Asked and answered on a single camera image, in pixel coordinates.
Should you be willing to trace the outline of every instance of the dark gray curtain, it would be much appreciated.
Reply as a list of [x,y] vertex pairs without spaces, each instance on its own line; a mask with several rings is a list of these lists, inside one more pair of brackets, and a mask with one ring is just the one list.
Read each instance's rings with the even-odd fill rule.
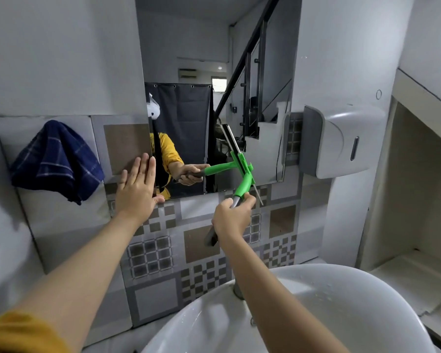
[[[159,133],[166,133],[185,164],[205,163],[206,129],[212,87],[198,84],[145,83],[146,97],[152,94],[160,105],[156,120]],[[167,186],[172,198],[203,194],[203,184]]]

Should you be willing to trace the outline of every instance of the dispenser gray side panel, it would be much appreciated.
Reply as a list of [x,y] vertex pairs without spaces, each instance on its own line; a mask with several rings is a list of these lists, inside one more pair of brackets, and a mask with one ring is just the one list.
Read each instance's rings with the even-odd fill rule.
[[302,121],[299,168],[302,172],[314,177],[317,177],[318,151],[322,130],[322,115],[317,110],[306,106]]

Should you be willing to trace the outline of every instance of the hanging towel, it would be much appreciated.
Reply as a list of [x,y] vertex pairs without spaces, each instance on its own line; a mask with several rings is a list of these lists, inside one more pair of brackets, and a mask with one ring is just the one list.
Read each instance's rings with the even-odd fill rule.
[[18,155],[12,184],[59,192],[78,205],[103,181],[103,169],[86,142],[67,125],[49,120]]

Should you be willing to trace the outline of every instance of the blue cloth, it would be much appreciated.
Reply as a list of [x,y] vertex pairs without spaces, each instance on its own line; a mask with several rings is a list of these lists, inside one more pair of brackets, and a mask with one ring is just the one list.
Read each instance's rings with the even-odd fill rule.
[[103,169],[86,142],[56,120],[44,124],[10,170],[13,186],[59,192],[78,205],[104,179]]

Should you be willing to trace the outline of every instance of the white sink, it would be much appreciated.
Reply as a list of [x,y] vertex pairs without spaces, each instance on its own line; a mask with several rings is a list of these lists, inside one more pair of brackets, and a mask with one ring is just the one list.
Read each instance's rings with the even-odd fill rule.
[[[304,264],[271,270],[352,353],[434,353],[410,305],[376,277],[346,266]],[[267,352],[245,303],[228,282],[192,302],[145,353]]]

